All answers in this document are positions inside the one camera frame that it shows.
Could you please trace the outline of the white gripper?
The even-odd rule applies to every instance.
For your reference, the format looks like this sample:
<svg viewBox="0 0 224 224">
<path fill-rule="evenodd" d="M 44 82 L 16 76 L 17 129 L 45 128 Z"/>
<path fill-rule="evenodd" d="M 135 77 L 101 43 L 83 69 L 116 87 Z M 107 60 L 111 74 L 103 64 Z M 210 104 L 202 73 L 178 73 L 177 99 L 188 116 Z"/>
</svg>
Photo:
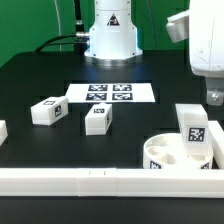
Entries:
<svg viewBox="0 0 224 224">
<path fill-rule="evenodd" d="M 189 39 L 191 69 L 206 77 L 207 103 L 223 105 L 224 0 L 190 0 L 188 10 L 167 18 L 166 29 L 174 43 Z"/>
</svg>

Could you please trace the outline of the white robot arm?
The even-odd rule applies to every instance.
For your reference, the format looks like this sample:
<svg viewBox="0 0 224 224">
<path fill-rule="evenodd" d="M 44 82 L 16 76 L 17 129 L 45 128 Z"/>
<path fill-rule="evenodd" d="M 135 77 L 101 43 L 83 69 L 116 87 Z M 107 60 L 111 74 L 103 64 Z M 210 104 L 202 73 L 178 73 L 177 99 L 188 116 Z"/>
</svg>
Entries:
<svg viewBox="0 0 224 224">
<path fill-rule="evenodd" d="M 131 0 L 94 0 L 94 4 L 86 60 L 114 66 L 141 56 Z M 188 10 L 167 18 L 166 29 L 172 41 L 189 41 L 191 70 L 205 78 L 207 103 L 224 104 L 224 0 L 190 0 Z"/>
</svg>

